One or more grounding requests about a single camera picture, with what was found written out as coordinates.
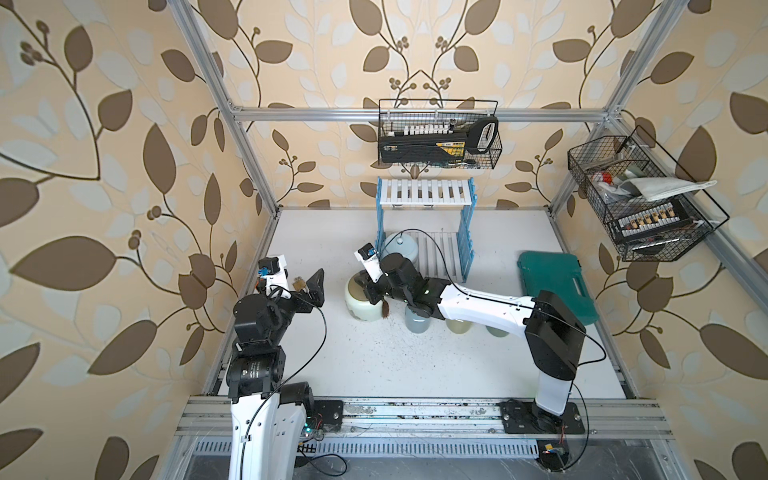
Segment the cream jar with tassel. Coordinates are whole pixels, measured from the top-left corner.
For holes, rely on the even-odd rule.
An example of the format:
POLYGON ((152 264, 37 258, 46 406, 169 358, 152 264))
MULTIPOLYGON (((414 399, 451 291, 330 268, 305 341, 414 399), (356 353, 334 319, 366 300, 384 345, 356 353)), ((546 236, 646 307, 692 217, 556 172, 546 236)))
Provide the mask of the cream jar with tassel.
POLYGON ((354 274, 347 283, 345 291, 345 302, 349 313, 353 318, 363 322, 373 322, 389 315, 389 304, 386 300, 381 300, 377 304, 372 304, 365 295, 359 280, 365 280, 367 272, 361 270, 354 274))

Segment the blue cylindrical tea canister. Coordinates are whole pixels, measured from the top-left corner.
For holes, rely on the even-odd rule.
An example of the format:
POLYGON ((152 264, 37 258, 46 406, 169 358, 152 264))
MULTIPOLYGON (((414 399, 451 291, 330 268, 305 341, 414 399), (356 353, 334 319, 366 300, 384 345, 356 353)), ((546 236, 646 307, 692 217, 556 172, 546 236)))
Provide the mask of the blue cylindrical tea canister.
POLYGON ((431 324, 431 318, 415 313, 411 308, 405 309, 406 328, 414 334, 425 333, 431 324))

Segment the blue white two-tier shelf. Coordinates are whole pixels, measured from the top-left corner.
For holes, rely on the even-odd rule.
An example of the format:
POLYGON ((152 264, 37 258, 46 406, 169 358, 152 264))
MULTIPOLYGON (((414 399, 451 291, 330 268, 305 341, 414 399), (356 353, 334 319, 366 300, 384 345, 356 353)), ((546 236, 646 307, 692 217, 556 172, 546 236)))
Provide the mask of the blue white two-tier shelf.
POLYGON ((473 179, 383 179, 377 183, 375 248, 408 233, 417 240, 417 270, 424 276, 464 283, 475 251, 470 226, 477 204, 473 179))

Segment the yellow-green cylindrical tea canister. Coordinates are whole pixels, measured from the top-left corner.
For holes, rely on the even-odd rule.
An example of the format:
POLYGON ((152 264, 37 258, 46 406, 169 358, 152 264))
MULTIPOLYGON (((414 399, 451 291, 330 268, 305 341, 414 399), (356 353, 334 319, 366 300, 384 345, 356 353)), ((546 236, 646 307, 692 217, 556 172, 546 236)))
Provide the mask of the yellow-green cylindrical tea canister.
POLYGON ((456 335, 462 335, 467 333, 472 328, 472 323, 462 320, 450 320, 446 319, 445 324, 447 328, 456 335))

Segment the green cylindrical tea canister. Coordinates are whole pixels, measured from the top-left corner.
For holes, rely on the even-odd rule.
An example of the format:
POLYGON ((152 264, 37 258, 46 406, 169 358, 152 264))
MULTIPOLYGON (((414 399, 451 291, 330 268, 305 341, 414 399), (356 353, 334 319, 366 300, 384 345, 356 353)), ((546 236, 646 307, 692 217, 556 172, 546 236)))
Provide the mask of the green cylindrical tea canister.
POLYGON ((493 328, 493 327, 490 327, 490 326, 487 326, 486 329, 487 329, 487 331, 491 335, 493 335, 493 336, 495 336, 497 338, 504 338, 504 337, 509 335, 509 333, 504 331, 504 330, 493 328))

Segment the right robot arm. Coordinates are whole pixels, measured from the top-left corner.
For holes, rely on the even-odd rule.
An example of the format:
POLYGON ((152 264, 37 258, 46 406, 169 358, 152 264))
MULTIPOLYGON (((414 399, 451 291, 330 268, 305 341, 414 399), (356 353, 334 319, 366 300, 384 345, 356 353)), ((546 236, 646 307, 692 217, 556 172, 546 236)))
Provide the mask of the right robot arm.
POLYGON ((539 370, 531 402, 515 402, 532 427, 542 433, 562 433, 584 339, 584 325, 554 293, 536 297, 505 297, 456 285, 450 279, 424 277, 399 253, 380 259, 367 244, 354 253, 363 265, 356 283, 370 303, 386 297, 404 302, 416 316, 467 321, 525 339, 539 370))

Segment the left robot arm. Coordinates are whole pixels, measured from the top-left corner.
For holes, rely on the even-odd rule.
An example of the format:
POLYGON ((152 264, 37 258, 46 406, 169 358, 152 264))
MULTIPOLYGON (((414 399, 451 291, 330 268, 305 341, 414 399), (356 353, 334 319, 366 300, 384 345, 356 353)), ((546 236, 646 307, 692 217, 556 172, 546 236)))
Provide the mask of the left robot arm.
POLYGON ((265 280, 234 307, 232 356, 227 370, 231 401, 230 479, 290 479, 300 438, 314 414, 306 382, 284 376, 280 342, 298 313, 320 311, 325 272, 318 269, 306 287, 290 291, 265 280))

